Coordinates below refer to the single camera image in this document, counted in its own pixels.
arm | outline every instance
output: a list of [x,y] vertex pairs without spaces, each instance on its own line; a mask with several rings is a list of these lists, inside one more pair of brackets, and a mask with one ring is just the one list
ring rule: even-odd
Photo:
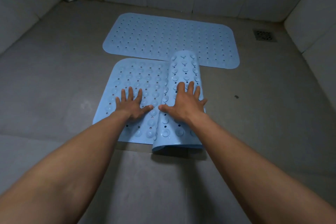
[[200,88],[193,95],[180,82],[173,107],[161,105],[196,133],[230,190],[254,223],[335,223],[336,211],[317,194],[221,128],[203,111]]
[[0,223],[76,223],[90,204],[109,165],[116,141],[140,108],[142,90],[133,101],[129,87],[107,118],[56,149],[27,171],[0,197]]

floor drain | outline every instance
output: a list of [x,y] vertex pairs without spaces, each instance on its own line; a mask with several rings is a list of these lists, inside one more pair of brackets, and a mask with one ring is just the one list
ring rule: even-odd
[[272,32],[264,30],[253,30],[253,32],[257,41],[276,42]]

person's left hand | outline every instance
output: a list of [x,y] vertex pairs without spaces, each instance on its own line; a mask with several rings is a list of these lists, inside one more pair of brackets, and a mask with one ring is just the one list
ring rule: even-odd
[[133,89],[128,88],[128,98],[126,99],[126,92],[124,89],[121,90],[121,101],[118,97],[115,98],[115,103],[117,105],[115,111],[124,111],[128,115],[129,120],[136,120],[148,113],[153,109],[152,105],[147,105],[140,108],[140,102],[142,99],[142,89],[139,90],[138,96],[133,100]]

anti-slip mat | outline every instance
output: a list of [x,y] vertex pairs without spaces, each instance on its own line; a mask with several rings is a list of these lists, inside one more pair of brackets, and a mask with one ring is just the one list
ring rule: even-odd
[[179,82],[194,81],[201,87],[199,99],[203,99],[199,64],[194,52],[176,52],[169,62],[144,59],[123,59],[113,68],[103,96],[93,119],[93,124],[109,116],[116,108],[115,97],[121,97],[121,89],[132,86],[134,97],[142,89],[141,107],[152,104],[154,109],[142,119],[128,123],[119,141],[153,144],[153,150],[167,145],[201,148],[202,145],[191,129],[182,122],[176,122],[168,114],[160,112],[158,106],[173,106]]
[[111,54],[165,60],[194,51],[201,66],[233,69],[239,55],[232,30],[221,24],[126,13],[118,17],[103,49]]

tile floor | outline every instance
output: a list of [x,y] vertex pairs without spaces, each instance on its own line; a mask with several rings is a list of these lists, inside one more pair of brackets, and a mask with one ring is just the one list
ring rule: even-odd
[[[0,57],[0,192],[90,126],[114,64],[125,58],[102,44],[126,12],[229,26],[241,64],[200,68],[207,113],[336,206],[336,114],[281,24],[86,0],[60,3]],[[253,29],[272,31],[278,42],[256,41]],[[82,223],[249,222],[209,158],[118,148]]]

